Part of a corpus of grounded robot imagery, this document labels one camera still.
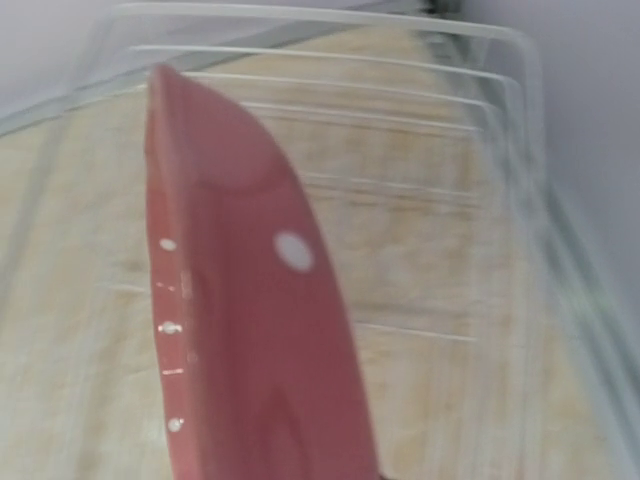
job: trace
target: white dot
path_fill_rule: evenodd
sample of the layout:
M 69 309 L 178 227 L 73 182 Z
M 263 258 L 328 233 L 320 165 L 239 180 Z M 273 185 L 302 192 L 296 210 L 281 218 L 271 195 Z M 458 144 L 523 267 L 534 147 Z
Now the white dot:
M 169 238 L 160 239 L 160 246 L 163 250 L 168 252 L 173 252 L 176 248 L 178 248 L 178 244 Z
M 182 418 L 172 418 L 167 422 L 167 428 L 170 432 L 179 432 L 182 428 L 182 424 L 184 423 L 184 419 Z
M 313 267 L 313 252 L 307 242 L 293 232 L 280 232 L 274 237 L 280 259 L 293 270 L 308 272 Z
M 164 322 L 160 325 L 160 331 L 166 333 L 167 335 L 173 335 L 176 332 L 181 332 L 182 327 L 180 325 L 176 325 L 173 322 Z

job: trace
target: glossy red surface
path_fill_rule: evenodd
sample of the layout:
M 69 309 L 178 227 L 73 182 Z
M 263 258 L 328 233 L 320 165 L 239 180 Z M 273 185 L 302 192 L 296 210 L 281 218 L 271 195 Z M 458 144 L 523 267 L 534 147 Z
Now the glossy red surface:
M 343 302 L 283 152 L 243 108 L 168 67 L 150 81 L 145 150 L 175 479 L 377 479 Z

